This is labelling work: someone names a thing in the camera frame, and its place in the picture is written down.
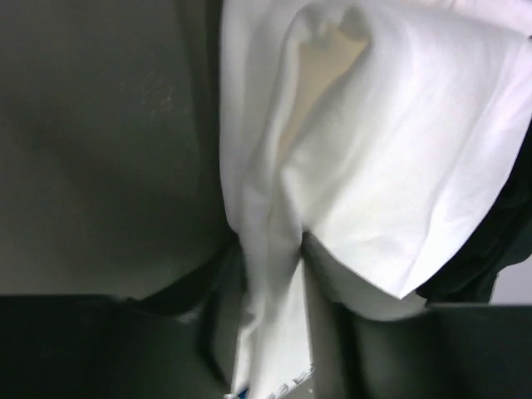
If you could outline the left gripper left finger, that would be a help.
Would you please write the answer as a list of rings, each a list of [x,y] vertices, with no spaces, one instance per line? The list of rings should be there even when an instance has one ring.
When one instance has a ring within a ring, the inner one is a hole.
[[[242,249],[233,242],[168,287],[129,300],[157,325],[156,398],[230,394],[246,287]]]

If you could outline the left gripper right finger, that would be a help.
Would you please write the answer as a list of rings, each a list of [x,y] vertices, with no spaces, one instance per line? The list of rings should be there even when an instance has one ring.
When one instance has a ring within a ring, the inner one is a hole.
[[[317,398],[428,398],[428,328],[415,294],[394,298],[351,273],[312,234],[301,244]]]

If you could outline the black t-shirt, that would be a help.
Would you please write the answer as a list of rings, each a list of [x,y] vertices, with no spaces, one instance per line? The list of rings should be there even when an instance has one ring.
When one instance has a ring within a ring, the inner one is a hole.
[[[531,255],[531,133],[488,214],[458,253],[421,285],[428,303],[487,303],[504,268]]]

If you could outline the white daisy print t-shirt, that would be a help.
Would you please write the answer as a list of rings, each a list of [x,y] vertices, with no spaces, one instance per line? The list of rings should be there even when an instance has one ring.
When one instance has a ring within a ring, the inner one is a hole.
[[[480,225],[531,119],[528,1],[226,1],[220,174],[251,318],[233,388],[311,366],[300,246],[381,320]]]

